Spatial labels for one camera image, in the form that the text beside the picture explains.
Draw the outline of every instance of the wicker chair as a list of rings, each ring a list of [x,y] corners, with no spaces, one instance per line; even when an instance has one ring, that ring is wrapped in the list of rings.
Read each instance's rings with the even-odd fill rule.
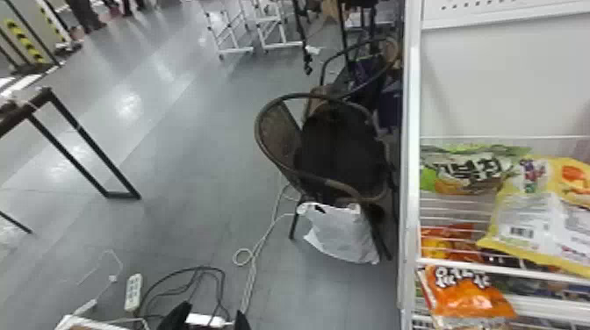
[[[365,211],[368,211],[372,204],[381,200],[388,192],[390,180],[388,180],[389,176],[388,173],[386,173],[387,171],[384,171],[383,174],[383,184],[374,187],[369,191],[358,191],[346,183],[320,177],[313,173],[297,169],[296,157],[301,149],[301,128],[285,104],[285,101],[294,99],[306,99],[308,101],[309,99],[319,99],[323,102],[338,104],[341,107],[350,108],[352,111],[361,112],[367,118],[369,123],[372,123],[371,114],[361,105],[342,101],[335,97],[314,95],[310,93],[295,93],[276,98],[267,103],[255,120],[256,143],[270,161],[278,167],[293,188],[301,194],[298,206],[305,201],[315,200],[313,197],[314,193],[306,191],[304,184],[302,184],[302,181],[306,181],[308,183],[320,184],[330,189],[337,190],[341,195],[346,196],[337,199],[336,204],[338,205],[356,202],[359,203]],[[293,238],[298,219],[299,216],[295,212],[291,224],[291,230],[289,232],[290,239]],[[378,252],[381,255],[384,255],[388,260],[391,260],[392,256],[378,230],[377,221],[370,219],[369,222],[371,224],[372,238]]]
[[[398,45],[390,39],[376,38],[359,42],[353,46],[341,50],[340,52],[328,57],[324,61],[324,63],[321,66],[320,84],[317,87],[314,87],[311,90],[311,92],[316,95],[329,95],[343,100],[357,102],[371,111],[374,110],[374,107],[377,104],[378,94],[381,92],[381,89],[383,89],[385,85],[386,75],[387,73],[392,72],[392,67],[395,63],[396,55],[394,55],[392,59],[386,60],[384,54],[378,54],[378,59],[382,61],[373,60],[379,63],[378,65],[373,63],[371,73],[374,73],[370,77],[365,77],[363,82],[359,82],[357,76],[355,74],[351,74],[351,66],[354,65],[354,62],[357,60],[360,51],[374,44],[384,45],[385,53],[387,53],[387,49],[398,48]],[[349,54],[353,52],[354,58],[351,60],[349,58]],[[345,67],[345,69],[338,75],[338,77],[333,83],[326,83],[327,66],[330,63],[332,63],[332,61],[341,57],[344,57],[347,61],[350,61],[350,65]],[[349,85],[351,82],[354,82],[354,87],[349,89]],[[304,111],[304,118],[307,118],[313,114],[313,109],[317,107],[317,103],[319,101],[319,99],[315,99],[310,100],[307,103]]]

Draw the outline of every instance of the chip bag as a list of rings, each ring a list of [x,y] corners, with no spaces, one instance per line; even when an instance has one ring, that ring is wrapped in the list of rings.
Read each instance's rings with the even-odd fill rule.
[[[516,318],[484,272],[428,265],[418,270],[418,278],[437,329],[498,328]]]
[[[480,248],[590,277],[590,166],[529,155],[496,197]]]
[[[572,158],[527,156],[518,161],[500,193],[547,191],[568,203],[590,208],[590,165]]]
[[[421,228],[422,256],[456,262],[484,262],[475,242],[471,241],[473,224]]]
[[[590,277],[590,211],[554,192],[500,194],[477,245]]]
[[[420,188],[448,195],[496,191],[530,149],[502,145],[421,146]]]

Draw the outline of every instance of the shoe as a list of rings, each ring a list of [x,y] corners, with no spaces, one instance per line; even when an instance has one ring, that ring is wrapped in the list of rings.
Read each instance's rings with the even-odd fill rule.
[[[109,9],[109,14],[111,14],[112,18],[115,18],[117,16],[121,16],[121,10],[119,9],[119,7],[111,7]]]
[[[105,26],[106,26],[106,23],[103,23],[103,22],[97,23],[96,25],[94,25],[94,30],[95,31],[96,30],[100,30],[100,29],[102,29]]]

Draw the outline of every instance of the shopping bag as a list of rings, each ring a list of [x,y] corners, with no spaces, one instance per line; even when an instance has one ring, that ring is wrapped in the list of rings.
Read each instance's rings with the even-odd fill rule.
[[[337,208],[320,203],[303,203],[297,213],[312,222],[304,239],[326,255],[347,262],[379,263],[371,227],[359,204]]]

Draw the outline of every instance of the black metal table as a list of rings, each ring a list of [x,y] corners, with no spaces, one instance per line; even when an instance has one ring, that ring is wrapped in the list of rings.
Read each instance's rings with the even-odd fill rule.
[[[80,134],[82,139],[88,143],[92,150],[103,161],[104,165],[108,167],[111,172],[119,179],[121,184],[125,186],[127,191],[108,191],[92,174],[55,138],[51,132],[37,119],[34,114],[40,110],[44,105],[52,104],[55,109],[68,121],[72,127]],[[18,126],[25,120],[29,120],[35,128],[37,128],[43,136],[45,136],[51,144],[56,147],[64,157],[68,159],[78,169],[78,171],[106,198],[128,198],[141,199],[140,193],[129,183],[123,173],[115,166],[111,159],[104,153],[98,144],[90,137],[84,127],[74,118],[68,108],[60,101],[54,94],[51,88],[40,88],[37,93],[31,97],[26,103],[17,104],[9,102],[0,107],[0,139],[14,127]],[[22,229],[26,233],[32,233],[32,230],[19,223],[8,214],[0,212],[0,216],[11,222],[14,226]]]

